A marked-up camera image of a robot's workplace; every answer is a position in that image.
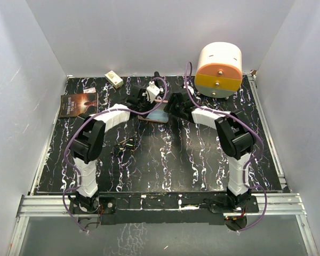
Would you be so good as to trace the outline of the pink glasses case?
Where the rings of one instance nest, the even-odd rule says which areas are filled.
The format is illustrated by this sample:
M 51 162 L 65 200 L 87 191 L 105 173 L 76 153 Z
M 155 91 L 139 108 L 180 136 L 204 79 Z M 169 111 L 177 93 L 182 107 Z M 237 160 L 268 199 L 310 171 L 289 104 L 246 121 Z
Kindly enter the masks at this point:
M 150 112 L 146 117 L 138 116 L 139 120 L 156 122 L 156 123 L 167 123 L 169 121 L 169 115 L 164 111 L 168 101 L 164 100 L 159 108 Z

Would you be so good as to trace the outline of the light blue cleaning cloth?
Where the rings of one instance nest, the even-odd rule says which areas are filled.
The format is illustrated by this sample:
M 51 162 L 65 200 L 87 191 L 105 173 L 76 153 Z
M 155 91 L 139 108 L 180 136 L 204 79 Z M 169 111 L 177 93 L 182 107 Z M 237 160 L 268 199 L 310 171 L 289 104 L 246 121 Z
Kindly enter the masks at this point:
M 154 110 L 147 115 L 147 119 L 153 120 L 154 122 L 167 122 L 169 120 L 169 116 L 163 110 Z

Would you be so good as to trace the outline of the round drawer cabinet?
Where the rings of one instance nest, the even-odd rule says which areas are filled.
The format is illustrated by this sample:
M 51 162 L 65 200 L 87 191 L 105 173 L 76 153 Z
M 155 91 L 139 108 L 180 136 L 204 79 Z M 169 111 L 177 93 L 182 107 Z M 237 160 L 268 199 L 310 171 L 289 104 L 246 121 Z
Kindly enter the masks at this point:
M 242 53 L 238 46 L 213 42 L 201 50 L 194 79 L 200 94 L 228 98 L 238 91 L 242 80 Z

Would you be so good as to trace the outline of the black sunglasses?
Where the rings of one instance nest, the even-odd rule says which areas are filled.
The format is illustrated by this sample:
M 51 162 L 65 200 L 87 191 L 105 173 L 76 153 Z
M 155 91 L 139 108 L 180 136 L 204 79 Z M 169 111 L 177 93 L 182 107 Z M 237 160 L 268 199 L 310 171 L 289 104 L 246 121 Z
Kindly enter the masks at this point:
M 124 154 L 126 150 L 135 150 L 137 147 L 137 140 L 134 137 L 127 138 L 117 144 L 112 148 L 111 154 L 115 157 L 120 157 Z

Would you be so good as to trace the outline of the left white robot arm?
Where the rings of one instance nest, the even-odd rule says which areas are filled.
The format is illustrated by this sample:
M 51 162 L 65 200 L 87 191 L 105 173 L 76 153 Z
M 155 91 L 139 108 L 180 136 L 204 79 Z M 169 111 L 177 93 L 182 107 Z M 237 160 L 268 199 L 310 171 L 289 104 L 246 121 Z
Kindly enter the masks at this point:
M 93 213 L 99 208 L 96 164 L 103 148 L 105 133 L 134 116 L 150 113 L 161 92 L 164 90 L 153 83 L 147 88 L 134 86 L 121 103 L 98 114 L 81 114 L 76 118 L 79 128 L 67 146 L 65 158 L 72 157 L 74 164 L 71 166 L 77 172 L 75 197 L 69 199 L 82 211 Z

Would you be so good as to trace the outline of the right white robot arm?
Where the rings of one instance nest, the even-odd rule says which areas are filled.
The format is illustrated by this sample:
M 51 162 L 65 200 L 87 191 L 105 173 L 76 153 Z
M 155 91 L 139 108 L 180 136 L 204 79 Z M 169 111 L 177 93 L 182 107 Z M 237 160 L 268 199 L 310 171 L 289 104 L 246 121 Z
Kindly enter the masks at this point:
M 235 113 L 199 106 L 191 100 L 190 92 L 184 90 L 171 94 L 164 111 L 217 131 L 221 149 L 228 158 L 227 205 L 235 212 L 244 208 L 251 197 L 248 174 L 255 144 L 252 133 L 239 123 Z

